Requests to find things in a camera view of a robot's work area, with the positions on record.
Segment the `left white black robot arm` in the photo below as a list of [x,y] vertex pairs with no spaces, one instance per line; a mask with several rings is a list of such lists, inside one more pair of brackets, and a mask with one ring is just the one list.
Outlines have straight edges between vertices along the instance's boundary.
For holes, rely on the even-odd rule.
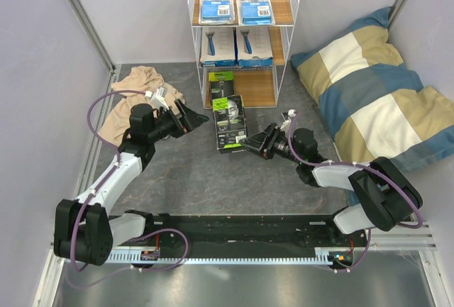
[[110,167],[82,194],[63,199],[56,207],[53,252],[72,263],[100,266],[111,250],[129,240],[149,245],[155,239],[155,227],[148,224],[146,213],[125,212],[111,218],[110,212],[127,186],[148,166],[157,142],[171,136],[180,138],[208,117],[175,101],[176,111],[153,109],[138,104],[131,109],[129,128],[123,135]]

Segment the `black green Gillette razor box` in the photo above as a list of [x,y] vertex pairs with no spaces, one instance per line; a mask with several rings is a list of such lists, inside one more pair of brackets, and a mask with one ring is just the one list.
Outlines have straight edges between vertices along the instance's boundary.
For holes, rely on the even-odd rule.
[[209,72],[209,90],[212,99],[234,95],[235,85],[233,72]]

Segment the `Gillette razor white card pack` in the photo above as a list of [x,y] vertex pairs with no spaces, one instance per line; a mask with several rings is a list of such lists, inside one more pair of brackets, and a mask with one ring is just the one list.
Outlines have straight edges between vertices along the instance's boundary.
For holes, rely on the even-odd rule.
[[240,26],[275,24],[271,0],[236,0],[236,6]]

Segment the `blue beige checkered pillow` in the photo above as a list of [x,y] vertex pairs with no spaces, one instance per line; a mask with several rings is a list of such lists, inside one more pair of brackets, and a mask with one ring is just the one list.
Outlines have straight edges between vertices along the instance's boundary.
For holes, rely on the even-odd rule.
[[389,9],[377,9],[290,62],[341,160],[386,157],[412,172],[453,154],[453,102],[406,67],[388,27]]

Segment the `blue Gillette razor blister pack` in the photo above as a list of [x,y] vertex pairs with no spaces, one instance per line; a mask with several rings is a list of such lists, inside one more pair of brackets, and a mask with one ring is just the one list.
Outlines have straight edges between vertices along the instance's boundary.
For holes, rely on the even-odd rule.
[[230,25],[235,17],[233,0],[199,0],[200,25]]

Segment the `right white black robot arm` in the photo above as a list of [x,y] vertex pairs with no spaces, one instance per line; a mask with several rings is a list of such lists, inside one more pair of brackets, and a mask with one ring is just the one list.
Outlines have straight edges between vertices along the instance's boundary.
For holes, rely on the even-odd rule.
[[355,193],[359,202],[335,213],[333,223],[325,227],[326,240],[332,245],[342,245],[358,230],[387,232],[396,225],[407,227],[405,220],[420,214],[421,195],[386,157],[365,164],[333,162],[320,155],[311,130],[284,131],[274,123],[240,143],[265,160],[279,155],[295,162],[305,184]]

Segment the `Harry's razor box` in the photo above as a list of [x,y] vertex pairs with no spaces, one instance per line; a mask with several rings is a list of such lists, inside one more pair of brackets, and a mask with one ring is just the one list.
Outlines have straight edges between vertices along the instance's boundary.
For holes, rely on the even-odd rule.
[[203,28],[200,63],[202,67],[236,65],[236,44],[233,28]]
[[236,29],[239,67],[271,67],[273,54],[268,27],[251,26]]

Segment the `black green razor box portrait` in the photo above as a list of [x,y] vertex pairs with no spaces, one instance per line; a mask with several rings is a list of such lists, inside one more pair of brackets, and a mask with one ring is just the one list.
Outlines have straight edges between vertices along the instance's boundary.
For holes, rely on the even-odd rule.
[[216,131],[216,148],[221,154],[244,150],[243,139],[247,138],[247,127],[243,98],[231,95],[212,101]]

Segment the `beige crumpled cloth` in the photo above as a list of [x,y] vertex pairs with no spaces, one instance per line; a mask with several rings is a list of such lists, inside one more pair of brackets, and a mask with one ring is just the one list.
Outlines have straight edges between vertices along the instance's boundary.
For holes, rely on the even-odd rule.
[[[154,67],[133,67],[127,77],[111,85],[113,91],[149,91],[152,94],[160,88],[165,90],[163,96],[165,104],[172,109],[175,115],[178,115],[179,110],[175,105],[175,101],[179,99],[184,104],[184,96],[171,84],[165,82],[162,75],[158,74]],[[129,116],[131,109],[138,104],[148,104],[152,108],[159,109],[159,106],[153,103],[151,99],[146,98],[144,94],[125,93],[104,121],[99,131],[100,136],[115,146],[119,146],[123,134],[130,127]]]

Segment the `aluminium frame rail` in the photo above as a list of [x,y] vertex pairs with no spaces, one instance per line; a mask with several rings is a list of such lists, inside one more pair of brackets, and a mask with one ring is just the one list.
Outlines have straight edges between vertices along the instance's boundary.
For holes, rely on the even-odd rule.
[[85,33],[87,34],[88,38],[92,42],[95,50],[97,51],[98,55],[101,58],[104,66],[107,70],[113,74],[116,70],[116,66],[111,59],[106,47],[101,41],[99,34],[94,27],[92,20],[90,19],[87,11],[85,10],[81,0],[68,0],[72,10],[74,11],[76,17],[78,18],[79,22],[81,23]]

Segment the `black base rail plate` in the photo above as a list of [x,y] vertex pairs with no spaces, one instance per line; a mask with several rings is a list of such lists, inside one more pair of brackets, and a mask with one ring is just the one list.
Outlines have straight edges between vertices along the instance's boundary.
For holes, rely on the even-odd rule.
[[317,247],[364,247],[366,232],[342,234],[330,215],[175,216],[148,219],[147,240],[127,246],[158,246],[164,255],[313,255]]

